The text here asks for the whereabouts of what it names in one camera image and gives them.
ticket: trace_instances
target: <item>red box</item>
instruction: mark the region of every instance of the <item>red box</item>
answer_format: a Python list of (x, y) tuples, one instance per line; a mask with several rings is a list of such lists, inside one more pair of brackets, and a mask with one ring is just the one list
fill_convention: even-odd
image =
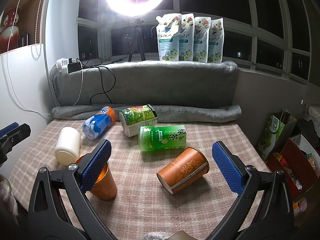
[[(287, 140), (286, 144), (284, 145), (281, 151), (281, 155), (287, 161), (293, 173), (297, 176), (297, 179), (300, 181), (300, 184), (302, 185), (301, 191), (298, 190), (297, 186), (292, 181), (289, 174), (285, 171), (284, 167), (273, 154), (270, 156), (270, 159), (267, 162), (267, 166), (272, 172), (274, 172), (276, 169), (281, 169), (284, 171), (292, 197), (296, 196), (300, 192), (306, 192), (307, 190), (309, 190), (318, 179), (316, 172), (314, 171), (309, 161), (300, 150), (301, 145), (297, 145), (292, 141), (295, 140), (297, 143), (300, 143), (300, 141), (302, 141), (304, 143), (302, 147), (304, 147), (306, 143), (308, 143), (308, 141), (302, 135), (298, 136), (300, 136), (300, 138), (295, 136), (294, 138), (289, 138)], [(320, 162), (318, 161), (320, 160), (318, 153), (314, 150), (312, 154), (314, 159), (317, 161), (317, 164), (320, 165)]]

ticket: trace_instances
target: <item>blue plastic bottle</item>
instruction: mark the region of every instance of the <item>blue plastic bottle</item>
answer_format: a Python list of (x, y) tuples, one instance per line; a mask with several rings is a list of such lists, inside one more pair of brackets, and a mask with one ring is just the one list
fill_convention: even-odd
[(105, 106), (83, 123), (82, 131), (90, 140), (94, 140), (101, 136), (104, 130), (115, 120), (115, 111), (111, 107)]

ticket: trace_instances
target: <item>ring light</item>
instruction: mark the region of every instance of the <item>ring light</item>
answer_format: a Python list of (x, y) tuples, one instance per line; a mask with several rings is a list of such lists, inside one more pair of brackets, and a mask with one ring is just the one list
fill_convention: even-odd
[(132, 3), (129, 0), (107, 0), (112, 10), (127, 16), (143, 15), (154, 9), (161, 1), (149, 0), (144, 3)]

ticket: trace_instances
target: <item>red vase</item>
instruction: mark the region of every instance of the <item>red vase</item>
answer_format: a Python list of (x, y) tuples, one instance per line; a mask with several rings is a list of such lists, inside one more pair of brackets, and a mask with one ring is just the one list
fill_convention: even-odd
[(10, 33), (12, 30), (12, 35), (10, 38), (9, 50), (12, 50), (16, 47), (19, 39), (19, 28), (16, 26), (17, 21), (19, 20), (19, 15), (17, 13), (16, 19), (14, 21), (14, 16), (16, 14), (17, 7), (11, 7), (7, 13), (4, 15), (3, 25), (4, 30), (0, 33), (0, 52), (4, 53), (8, 50), (8, 43), (10, 38)]

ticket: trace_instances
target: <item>white plastic bottle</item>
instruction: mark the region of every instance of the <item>white plastic bottle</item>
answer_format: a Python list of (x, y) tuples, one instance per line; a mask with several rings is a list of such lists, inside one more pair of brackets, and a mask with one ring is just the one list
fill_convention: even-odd
[(80, 133), (72, 127), (61, 129), (54, 156), (64, 166), (74, 163), (79, 158)]

